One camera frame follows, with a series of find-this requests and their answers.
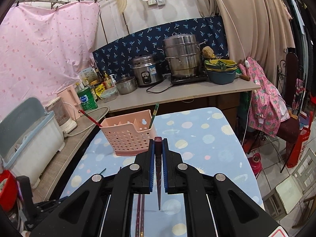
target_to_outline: polka dot ironing board cover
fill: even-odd
[[[241,145],[225,116],[217,108],[202,108],[156,116],[157,135],[168,139],[169,149],[182,155],[185,163],[201,173],[224,173],[263,208],[255,176]],[[132,164],[135,157],[116,156],[100,131],[90,143],[61,197],[72,194],[93,174],[116,174]],[[134,196],[131,235],[135,235],[137,195]],[[158,210],[156,179],[153,192],[145,196],[144,236],[186,236],[182,194],[167,195],[162,184],[161,210]]]

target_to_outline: red bag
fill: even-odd
[[[293,152],[288,162],[286,163],[287,168],[292,168],[296,166],[298,161],[301,159],[303,152],[306,148],[309,135],[311,133],[312,118],[313,118],[313,112],[311,111],[309,115],[309,126],[308,128],[303,127],[303,129],[300,132],[300,135],[298,136],[297,142],[295,144],[286,142],[286,156],[287,157],[290,155],[293,145],[295,145]]]

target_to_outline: electrical socket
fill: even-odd
[[[166,4],[165,0],[156,0],[158,6],[163,6]]]
[[[156,0],[148,0],[147,3],[149,6],[157,4]]]

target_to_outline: electric cord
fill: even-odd
[[[228,13],[228,16],[230,17],[230,20],[231,20],[231,21],[232,21],[232,23],[233,23],[233,26],[234,26],[234,28],[235,28],[235,30],[236,30],[236,34],[237,34],[237,37],[238,37],[238,40],[239,40],[239,43],[240,43],[240,46],[241,46],[242,52],[244,53],[245,61],[247,61],[246,54],[245,54],[244,48],[242,47],[242,44],[241,44],[241,41],[240,41],[240,38],[239,38],[239,35],[238,35],[237,28],[236,28],[236,26],[235,26],[235,23],[234,23],[234,21],[233,21],[232,17],[230,16],[230,14],[229,14],[229,12],[228,12],[228,9],[226,8],[226,6],[225,6],[225,4],[224,4],[223,0],[221,0],[221,2],[222,2],[222,4],[224,5],[224,7],[225,7],[225,9],[226,9],[226,11],[227,11],[227,13]]]
[[[103,118],[103,117],[110,111],[110,108],[109,108],[109,107],[97,108],[97,109],[95,109],[95,110],[92,110],[92,111],[89,111],[89,112],[86,112],[86,113],[87,113],[87,114],[90,114],[90,113],[92,113],[92,112],[94,112],[94,111],[97,111],[97,110],[100,110],[100,109],[107,109],[107,110],[106,110],[106,112],[105,112],[105,114],[104,114],[103,116],[99,117],[99,118],[96,120],[96,121],[99,121],[101,118]],[[81,133],[83,133],[84,131],[87,131],[90,127],[93,127],[94,125],[95,125],[95,124],[93,123],[92,125],[88,126],[86,129],[80,131],[79,133],[75,133],[75,134],[66,134],[66,133],[64,133],[64,138],[66,138],[66,137],[73,137],[73,136],[76,136],[76,135],[78,135],[78,134],[81,134]]]
[[[244,140],[245,140],[245,136],[246,136],[246,130],[247,130],[247,126],[248,126],[248,119],[249,119],[249,111],[250,111],[250,107],[251,107],[251,100],[252,100],[252,91],[250,93],[250,103],[249,103],[249,108],[248,108],[248,113],[247,113],[247,121],[246,121],[246,128],[245,128],[245,133],[244,133],[244,138],[242,138],[242,143],[241,146],[243,146],[244,144]]]
[[[153,88],[153,87],[155,87],[156,85],[158,85],[158,84],[162,83],[163,81],[165,81],[168,76],[171,76],[171,74],[165,75],[165,76],[163,77],[163,80],[162,80],[161,82],[155,83],[153,86],[147,88],[147,89],[146,89],[146,92],[148,92],[148,93],[162,93],[162,92],[164,92],[164,91],[167,91],[167,90],[170,89],[171,87],[173,87],[173,85],[171,85],[171,86],[167,87],[166,89],[164,89],[164,90],[162,90],[162,91],[160,91],[160,92],[152,92],[152,91],[149,91],[151,88]]]
[[[64,102],[64,101],[63,101],[63,103],[68,104],[68,105],[70,105],[70,106],[72,107],[72,110],[74,111],[74,119],[75,119],[75,122],[77,122],[77,119],[76,119],[76,111],[75,111],[75,108],[73,107],[73,105],[71,105],[71,104],[68,103],[68,102]]]

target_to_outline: blue bowl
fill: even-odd
[[[209,77],[209,80],[215,84],[218,85],[225,85],[232,83],[236,76],[236,70],[230,70],[230,71],[213,71],[213,70],[207,70],[206,73]]]

